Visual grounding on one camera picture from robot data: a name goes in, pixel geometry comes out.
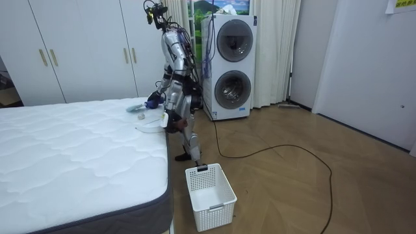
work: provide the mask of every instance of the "plastic basket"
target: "plastic basket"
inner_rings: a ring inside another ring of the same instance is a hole
[[[237,197],[221,166],[210,164],[185,170],[196,229],[205,231],[230,224]]]

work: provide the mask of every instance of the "round door window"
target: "round door window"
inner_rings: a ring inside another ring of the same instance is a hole
[[[223,74],[215,84],[215,98],[225,109],[236,109],[247,102],[252,84],[241,71],[229,71]]]
[[[216,37],[218,52],[230,62],[244,59],[253,46],[253,33],[248,24],[239,19],[225,23]]]

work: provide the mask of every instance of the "parquet floor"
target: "parquet floor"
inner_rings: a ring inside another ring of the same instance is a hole
[[[320,233],[330,210],[328,169],[297,148],[226,159],[216,148],[213,123],[196,113],[204,163],[220,163],[238,201],[223,233]],[[416,159],[306,110],[277,106],[253,110],[249,118],[217,123],[220,148],[246,155],[276,144],[296,144],[317,154],[333,170],[333,216],[326,233],[416,233]],[[171,155],[181,154],[177,135]],[[172,160],[175,230],[197,233],[185,169]]]

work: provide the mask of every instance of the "bed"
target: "bed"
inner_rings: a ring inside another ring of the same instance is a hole
[[[144,101],[0,109],[0,233],[169,233],[166,134],[125,111]]]

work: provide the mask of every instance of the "stacked washing machines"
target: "stacked washing machines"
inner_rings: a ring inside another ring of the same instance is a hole
[[[257,16],[215,14],[215,34],[207,56],[207,42],[213,35],[210,20],[211,16],[201,23],[202,59],[212,59],[202,64],[204,110],[213,120],[248,116],[254,85]]]

